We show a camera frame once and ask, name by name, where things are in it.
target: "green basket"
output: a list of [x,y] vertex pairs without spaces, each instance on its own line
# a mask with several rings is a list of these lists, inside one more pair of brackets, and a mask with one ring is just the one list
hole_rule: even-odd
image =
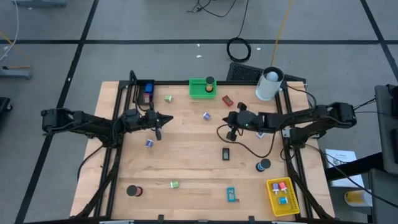
[[189,79],[189,95],[193,99],[214,99],[217,94],[217,80],[214,80],[213,91],[206,91],[206,78]]

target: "yellow plastic container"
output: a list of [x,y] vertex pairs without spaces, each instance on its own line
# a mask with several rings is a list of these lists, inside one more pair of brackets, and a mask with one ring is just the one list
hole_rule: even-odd
[[[275,192],[272,191],[272,184],[278,184],[281,182],[284,182],[287,187],[286,193],[280,190],[276,195]],[[272,211],[274,212],[274,215],[276,217],[300,213],[299,204],[297,203],[296,195],[294,194],[293,184],[290,177],[267,180],[267,191]],[[279,204],[279,197],[287,197],[288,203],[285,205]]]

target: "floor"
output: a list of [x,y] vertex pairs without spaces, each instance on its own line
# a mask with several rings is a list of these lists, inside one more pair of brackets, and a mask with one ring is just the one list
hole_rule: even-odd
[[[40,111],[56,107],[65,79],[71,78],[64,107],[87,113],[95,110],[101,82],[125,80],[131,69],[138,78],[186,80],[212,75],[225,80],[231,62],[225,42],[238,34],[246,5],[246,1],[237,0],[226,17],[218,18],[206,12],[188,13],[196,0],[99,0],[86,37],[91,41],[83,46],[81,55],[75,55],[97,0],[67,2],[61,9],[19,9],[18,39],[22,42],[18,47],[30,55],[34,77],[0,79],[0,96],[10,97],[14,105],[0,134],[3,223],[16,220],[44,142]],[[232,2],[214,1],[208,9],[222,14]],[[275,39],[288,3],[250,0],[241,37],[254,43]],[[362,3],[369,6],[382,41]],[[397,65],[386,57],[389,52],[392,58],[398,57],[397,7],[394,0],[295,1],[282,34],[286,41],[278,46],[274,64],[285,73],[306,78],[308,90],[319,103],[361,104],[373,98],[375,85],[397,84],[398,74],[393,72]],[[10,1],[0,1],[0,31],[13,38],[15,23],[15,7]],[[6,42],[0,41],[2,54]],[[267,67],[273,44],[252,44],[252,49],[246,64]],[[243,57],[246,49],[236,44],[231,51]],[[79,56],[76,69],[70,69]],[[1,62],[1,66],[28,64],[16,51]],[[375,109],[369,105],[363,111]],[[320,147],[353,150],[359,158],[381,151],[377,116],[363,113],[357,119],[358,124],[351,129],[329,131],[319,140]],[[69,216],[85,145],[86,139],[76,134],[54,137],[25,222]],[[342,200],[345,191],[331,189],[336,216],[366,222],[365,215]]]

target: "sheet of paper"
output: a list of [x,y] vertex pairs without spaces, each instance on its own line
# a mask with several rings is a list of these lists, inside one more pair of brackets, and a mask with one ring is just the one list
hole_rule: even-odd
[[[347,162],[352,162],[356,160],[355,152],[354,151],[344,151],[344,150],[335,150],[335,149],[325,149],[325,152],[333,156],[334,158],[326,155],[326,158],[333,163],[335,166],[345,164]],[[330,163],[327,163],[328,167],[331,168],[333,167]],[[357,184],[360,186],[364,187],[363,185],[363,180],[362,176],[359,175],[354,175],[350,177],[353,181],[355,181]],[[347,178],[340,179],[340,180],[333,180],[331,181],[331,186],[332,187],[357,187],[354,185],[351,181],[349,181]]]

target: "wooden tabletop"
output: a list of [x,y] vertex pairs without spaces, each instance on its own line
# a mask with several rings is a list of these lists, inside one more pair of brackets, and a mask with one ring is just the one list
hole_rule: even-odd
[[[300,82],[289,85],[303,89]],[[118,82],[103,82],[96,116],[112,118],[117,87]],[[274,100],[261,101],[256,97],[255,87],[219,85],[214,100],[193,100],[188,95],[188,85],[155,86],[155,110],[172,115],[174,119],[162,128],[161,141],[155,140],[151,130],[125,135],[112,218],[156,220],[163,214],[166,220],[247,220],[250,215],[256,220],[294,220],[293,215],[275,217],[266,192],[268,179],[287,177],[285,162],[279,156],[282,150],[280,134],[276,134],[268,157],[271,167],[264,172],[255,169],[259,158],[242,146],[221,141],[216,135],[216,128],[225,124],[221,119],[229,111],[236,110],[240,101],[255,113],[277,112]],[[172,95],[173,102],[165,102],[165,95]],[[234,101],[230,108],[221,100],[225,95]],[[304,93],[289,89],[289,95],[294,111],[308,108]],[[205,112],[211,114],[209,121],[203,119]],[[220,129],[223,137],[227,132],[227,127]],[[256,133],[245,131],[237,141],[265,155],[271,138],[271,134],[266,134],[259,139]],[[147,139],[154,140],[152,149],[145,147]],[[316,140],[311,139],[307,144],[318,147]],[[100,145],[97,139],[89,139],[85,156]],[[223,147],[230,148],[230,161],[221,159]],[[80,212],[98,188],[104,152],[99,152],[83,166],[71,215]],[[301,152],[309,190],[326,212],[334,216],[319,153],[310,147]],[[179,181],[180,187],[171,189],[172,180]],[[126,189],[130,185],[142,187],[144,193],[140,197],[128,196]],[[227,187],[235,188],[239,202],[227,201]],[[302,216],[305,216],[301,192],[297,193]],[[101,214],[104,214],[107,200],[108,191],[104,194]]]

